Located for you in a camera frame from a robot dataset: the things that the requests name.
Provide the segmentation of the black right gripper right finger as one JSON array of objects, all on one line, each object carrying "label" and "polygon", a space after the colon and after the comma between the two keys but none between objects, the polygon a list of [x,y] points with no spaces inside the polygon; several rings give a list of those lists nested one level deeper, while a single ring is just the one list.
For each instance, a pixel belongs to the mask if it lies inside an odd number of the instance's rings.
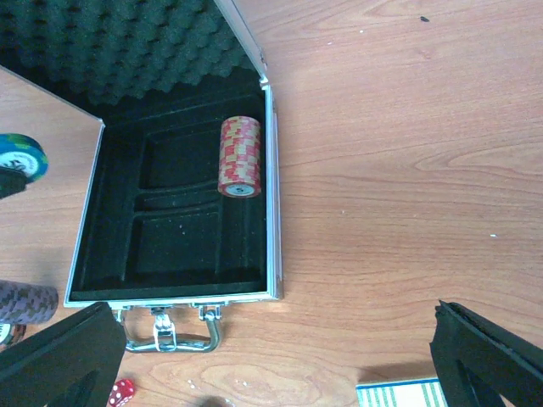
[{"label": "black right gripper right finger", "polygon": [[542,349],[458,303],[441,301],[429,344],[449,406],[542,405]]}]

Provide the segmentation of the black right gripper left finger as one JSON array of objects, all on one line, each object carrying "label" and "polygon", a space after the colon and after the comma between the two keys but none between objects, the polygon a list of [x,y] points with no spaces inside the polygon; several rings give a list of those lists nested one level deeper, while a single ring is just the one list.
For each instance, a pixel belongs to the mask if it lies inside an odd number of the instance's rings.
[{"label": "black right gripper left finger", "polygon": [[1,353],[2,406],[105,406],[126,334],[95,303]]}]

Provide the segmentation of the red poker chip stack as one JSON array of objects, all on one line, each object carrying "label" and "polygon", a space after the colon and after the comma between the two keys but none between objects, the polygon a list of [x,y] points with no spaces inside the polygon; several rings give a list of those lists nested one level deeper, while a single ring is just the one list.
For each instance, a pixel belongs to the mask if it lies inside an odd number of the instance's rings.
[{"label": "red poker chip stack", "polygon": [[229,198],[260,194],[260,122],[237,115],[221,124],[217,190]]}]

